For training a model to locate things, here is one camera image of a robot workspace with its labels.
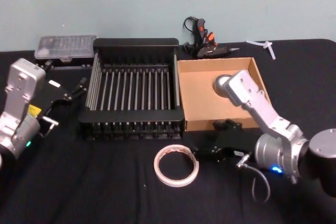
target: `brown cardboard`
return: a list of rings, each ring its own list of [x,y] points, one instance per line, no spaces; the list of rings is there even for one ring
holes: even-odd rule
[[[177,70],[186,131],[213,130],[214,120],[232,119],[244,128],[257,127],[250,114],[235,107],[228,98],[218,96],[213,83],[221,74],[235,74],[247,69],[259,88],[269,96],[254,58],[180,60]]]

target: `black table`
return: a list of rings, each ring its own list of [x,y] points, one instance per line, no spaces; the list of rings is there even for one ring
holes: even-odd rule
[[[267,50],[246,43],[234,57],[256,59],[272,104],[298,124],[306,138],[336,126],[336,43],[330,40],[274,41],[277,59]],[[9,65],[32,51],[1,52],[0,90]],[[181,53],[181,59],[190,58]],[[51,71],[55,81],[71,89],[89,71]],[[5,93],[0,95],[1,111]],[[211,132],[185,133],[182,140],[124,140],[87,143],[76,133],[71,110],[54,113],[61,124],[41,143],[32,144],[19,160],[12,187],[0,209],[0,223],[333,223],[336,200],[317,180],[292,185],[267,174],[271,199],[253,202],[254,174],[238,173],[234,161],[200,163],[196,180],[187,187],[163,185],[153,170],[164,146],[189,144]],[[248,131],[247,138],[260,134]],[[179,155],[162,160],[167,174],[180,176],[190,167]],[[265,194],[257,183],[257,195]]]

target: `black metal bracket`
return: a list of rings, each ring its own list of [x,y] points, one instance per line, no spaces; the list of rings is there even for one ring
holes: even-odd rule
[[[213,123],[217,136],[210,143],[200,147],[192,147],[192,152],[199,161],[220,162],[228,157],[241,158],[245,154],[254,160],[256,142],[247,141],[241,123],[232,120],[216,120]]]

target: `metal rod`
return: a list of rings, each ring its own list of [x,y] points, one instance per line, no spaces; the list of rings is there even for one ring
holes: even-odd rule
[[[168,109],[171,109],[171,103],[170,103],[170,80],[169,80],[169,70],[167,71],[167,105]]]
[[[98,89],[99,73],[101,73],[99,58],[97,59],[97,69],[96,69],[96,72],[97,72],[96,78],[93,80],[91,110],[94,110],[94,107],[95,107],[95,95],[96,95],[97,89]]]
[[[139,72],[136,72],[137,78],[135,80],[135,97],[134,97],[134,110],[138,109],[138,86],[139,86]]]
[[[148,72],[148,101],[147,101],[147,109],[151,109],[151,82],[152,82],[152,73]]]
[[[103,95],[102,95],[102,98],[101,98],[100,110],[103,110],[103,108],[104,108],[105,93],[106,93],[106,86],[107,86],[107,80],[108,79],[109,79],[109,72],[106,70],[105,83],[104,83]]]
[[[133,82],[133,71],[131,71],[131,77],[130,77],[130,88],[129,88],[129,93],[128,93],[127,110],[131,109],[132,82]]]
[[[155,79],[154,79],[154,109],[157,110],[157,107],[158,107],[158,85],[157,85],[157,75],[158,75],[158,71],[156,70],[155,71]]]
[[[126,79],[127,79],[127,72],[125,70],[124,82],[123,82],[123,85],[122,85],[122,93],[121,93],[121,110],[124,110]]]
[[[141,110],[145,109],[145,71],[142,72]]]
[[[164,98],[163,98],[163,71],[161,71],[161,110],[164,109]]]
[[[96,62],[96,72],[95,72],[95,76],[93,77],[93,81],[92,81],[92,90],[91,90],[91,98],[90,98],[90,103],[89,103],[89,108],[90,110],[93,110],[93,105],[94,105],[94,94],[96,93],[96,89],[97,89],[97,81],[98,81],[98,75],[99,75],[99,57],[97,58],[97,62]]]
[[[180,89],[177,74],[177,56],[174,54],[174,82],[175,82],[175,105],[180,106]]]
[[[102,76],[102,72],[99,71],[99,79],[98,79],[98,83],[97,83],[97,91],[96,91],[96,100],[94,101],[94,107],[95,107],[95,110],[97,109],[97,103],[98,103],[98,97],[99,97],[99,91],[100,91],[100,81],[101,81],[101,76]]]
[[[97,58],[98,58],[98,54],[94,55],[94,60],[93,60],[93,65],[92,65],[92,72],[91,72],[91,78],[90,78],[90,84],[89,84],[89,90],[88,90],[88,96],[86,97],[86,102],[85,102],[85,106],[89,107],[89,103],[90,103],[90,98],[92,97],[92,86],[93,86],[93,78],[96,75],[96,68],[97,68]]]
[[[110,109],[111,109],[111,99],[112,99],[113,81],[114,81],[114,71],[112,70],[112,79],[111,79],[110,93],[109,93],[109,104],[107,105],[107,110],[110,110]]]
[[[114,101],[114,110],[117,110],[118,105],[118,94],[119,94],[119,85],[120,85],[120,71],[118,71],[118,79],[117,79],[117,90],[115,91],[115,101]]]

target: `roll of tape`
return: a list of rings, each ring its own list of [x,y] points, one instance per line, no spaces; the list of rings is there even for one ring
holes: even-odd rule
[[[160,171],[159,168],[159,164],[160,164],[160,160],[162,159],[162,157],[170,152],[181,152],[184,153],[185,155],[187,155],[193,162],[194,164],[194,169],[191,172],[191,174],[189,176],[187,176],[184,179],[180,179],[180,180],[176,180],[176,179],[170,179],[167,178],[166,176],[164,176],[162,174],[162,172]],[[192,181],[195,180],[197,174],[198,174],[198,170],[200,168],[200,164],[198,163],[197,159],[195,158],[194,154],[191,152],[191,150],[183,145],[180,144],[173,144],[173,145],[168,145],[165,148],[162,148],[157,155],[155,156],[154,159],[154,170],[156,173],[156,176],[158,177],[158,179],[171,187],[183,187],[183,186],[187,186],[189,185]]]

